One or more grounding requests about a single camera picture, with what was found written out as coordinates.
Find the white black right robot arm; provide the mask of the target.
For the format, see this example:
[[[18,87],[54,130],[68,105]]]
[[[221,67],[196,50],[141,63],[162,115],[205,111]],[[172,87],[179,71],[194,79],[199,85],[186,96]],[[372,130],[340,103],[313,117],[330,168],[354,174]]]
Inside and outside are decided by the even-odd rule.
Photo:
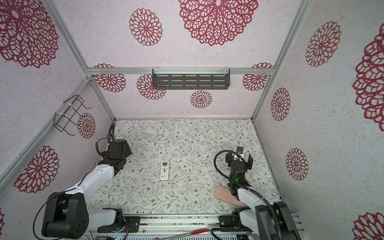
[[[270,203],[247,182],[245,175],[252,168],[252,157],[245,161],[242,151],[227,151],[226,163],[230,168],[230,193],[245,204],[234,211],[234,221],[250,229],[260,240],[300,240],[302,237],[288,206],[284,202]]]

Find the white universal AC remote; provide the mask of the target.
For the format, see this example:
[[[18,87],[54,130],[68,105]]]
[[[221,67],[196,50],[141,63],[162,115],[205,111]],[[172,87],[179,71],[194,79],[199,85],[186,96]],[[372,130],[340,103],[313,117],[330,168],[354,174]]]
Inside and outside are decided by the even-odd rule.
[[[161,162],[161,173],[160,173],[160,180],[161,181],[167,181],[169,179],[169,161],[162,161]]]

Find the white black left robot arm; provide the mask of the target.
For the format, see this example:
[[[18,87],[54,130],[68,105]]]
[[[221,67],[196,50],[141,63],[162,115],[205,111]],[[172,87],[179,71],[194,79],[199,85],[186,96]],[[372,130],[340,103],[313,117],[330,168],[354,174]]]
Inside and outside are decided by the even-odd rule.
[[[87,201],[124,168],[132,154],[126,140],[115,139],[101,153],[103,160],[81,181],[63,192],[53,193],[45,203],[42,235],[47,238],[79,239],[92,229],[120,231],[125,226],[122,210],[88,212]]]

